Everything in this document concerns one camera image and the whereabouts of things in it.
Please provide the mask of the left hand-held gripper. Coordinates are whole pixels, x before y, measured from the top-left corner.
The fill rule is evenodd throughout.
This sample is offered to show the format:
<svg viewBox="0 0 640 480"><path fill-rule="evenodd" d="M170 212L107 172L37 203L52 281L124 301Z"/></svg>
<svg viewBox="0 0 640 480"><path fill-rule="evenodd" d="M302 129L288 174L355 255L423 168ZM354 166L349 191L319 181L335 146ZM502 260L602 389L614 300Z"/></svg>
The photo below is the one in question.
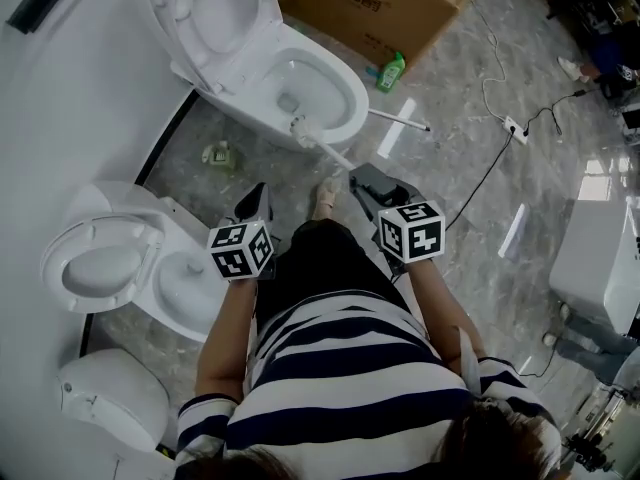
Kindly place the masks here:
<svg viewBox="0 0 640 480"><path fill-rule="evenodd" d="M264 182L243 196L234 208L234 216L250 219L211 228L208 254L224 280L259 278L275 253L270 234L271 192Z"/></svg>

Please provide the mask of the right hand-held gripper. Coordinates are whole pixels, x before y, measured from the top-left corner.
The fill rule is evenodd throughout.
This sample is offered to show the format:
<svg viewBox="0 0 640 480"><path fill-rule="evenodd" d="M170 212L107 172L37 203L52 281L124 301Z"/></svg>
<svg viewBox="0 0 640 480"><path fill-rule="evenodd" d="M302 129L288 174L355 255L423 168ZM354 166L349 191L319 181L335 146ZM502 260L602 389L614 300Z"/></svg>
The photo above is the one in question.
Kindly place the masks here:
<svg viewBox="0 0 640 480"><path fill-rule="evenodd" d="M370 163L351 170L348 179L351 194L375 226L372 241L392 274L444 253L445 216L436 202Z"/></svg>

